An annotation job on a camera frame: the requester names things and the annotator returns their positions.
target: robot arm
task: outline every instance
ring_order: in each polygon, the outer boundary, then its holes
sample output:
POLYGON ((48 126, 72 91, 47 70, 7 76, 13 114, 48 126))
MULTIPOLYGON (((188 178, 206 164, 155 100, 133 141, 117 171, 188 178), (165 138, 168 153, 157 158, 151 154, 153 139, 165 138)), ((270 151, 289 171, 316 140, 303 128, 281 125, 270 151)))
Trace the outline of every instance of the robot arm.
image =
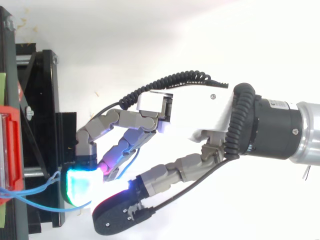
POLYGON ((92 214, 97 233, 116 234, 150 218, 239 155, 320 166, 320 105, 263 99, 247 83, 237 85, 233 91, 225 87, 209 81, 201 86, 179 88, 180 92, 171 88, 142 94, 140 91, 136 97, 139 112, 111 109, 78 131, 76 165, 94 170, 98 167, 106 182, 116 178, 119 166, 156 131, 180 129, 188 132, 192 141, 207 140, 202 154, 157 165, 130 181, 127 190, 101 202, 92 214), (114 126, 128 130, 97 164, 94 140, 114 126), (143 207, 142 199, 164 192, 180 181, 195 182, 159 206, 143 207))

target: blue light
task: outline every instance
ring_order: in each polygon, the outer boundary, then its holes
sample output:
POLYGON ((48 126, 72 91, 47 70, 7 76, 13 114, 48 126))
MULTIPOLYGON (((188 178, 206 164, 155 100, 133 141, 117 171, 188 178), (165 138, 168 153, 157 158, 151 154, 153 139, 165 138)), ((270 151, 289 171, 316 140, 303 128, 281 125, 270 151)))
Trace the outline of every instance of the blue light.
POLYGON ((127 180, 104 182, 104 173, 100 168, 92 171, 69 169, 66 173, 66 194, 75 207, 91 201, 88 208, 93 211, 105 199, 128 188, 127 180))

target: screw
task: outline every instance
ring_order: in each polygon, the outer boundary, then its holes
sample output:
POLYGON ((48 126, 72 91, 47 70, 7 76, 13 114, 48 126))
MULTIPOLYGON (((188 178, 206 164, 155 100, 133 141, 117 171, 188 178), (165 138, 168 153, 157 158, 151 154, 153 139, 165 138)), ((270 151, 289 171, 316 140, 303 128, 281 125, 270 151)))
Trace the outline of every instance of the screw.
POLYGON ((16 25, 16 20, 15 17, 10 15, 8 16, 5 21, 4 21, 4 25, 5 27, 9 30, 9 31, 15 31, 17 30, 17 25, 16 25))
POLYGON ((30 121, 34 115, 35 115, 35 112, 32 111, 32 109, 31 109, 30 106, 27 106, 27 107, 25 108, 25 116, 26 116, 26 119, 28 119, 28 121, 30 121))
POLYGON ((58 56, 57 56, 57 55, 53 55, 52 61, 53 61, 53 64, 54 64, 54 65, 57 65, 57 64, 59 63, 59 58, 58 58, 58 56))
POLYGON ((299 130, 295 128, 295 129, 292 130, 292 133, 293 133, 293 135, 298 135, 299 130))

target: label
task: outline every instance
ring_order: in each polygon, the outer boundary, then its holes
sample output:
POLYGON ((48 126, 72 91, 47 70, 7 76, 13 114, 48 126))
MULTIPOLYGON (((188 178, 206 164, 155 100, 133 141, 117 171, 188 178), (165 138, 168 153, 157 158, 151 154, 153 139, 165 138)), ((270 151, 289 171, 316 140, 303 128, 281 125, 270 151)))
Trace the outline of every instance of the label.
POLYGON ((24 95, 24 91, 22 91, 19 81, 18 81, 18 95, 19 95, 19 102, 21 102, 22 96, 24 95))
POLYGON ((285 101, 269 100, 270 107, 273 109, 289 110, 289 105, 285 101))
POLYGON ((292 110, 299 110, 298 106, 296 104, 294 104, 294 103, 290 102, 290 103, 288 103, 288 105, 289 105, 289 108, 292 109, 292 110))

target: metal rod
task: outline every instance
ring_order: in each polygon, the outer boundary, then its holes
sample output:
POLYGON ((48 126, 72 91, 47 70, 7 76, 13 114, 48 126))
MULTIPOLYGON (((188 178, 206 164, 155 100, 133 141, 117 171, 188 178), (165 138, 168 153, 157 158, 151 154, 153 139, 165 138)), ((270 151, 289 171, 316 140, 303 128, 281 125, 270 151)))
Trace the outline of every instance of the metal rod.
POLYGON ((18 55, 15 59, 18 66, 26 66, 30 62, 31 55, 18 55))
POLYGON ((39 166, 25 167, 24 168, 24 177, 25 178, 34 178, 34 177, 43 177, 44 173, 39 166))

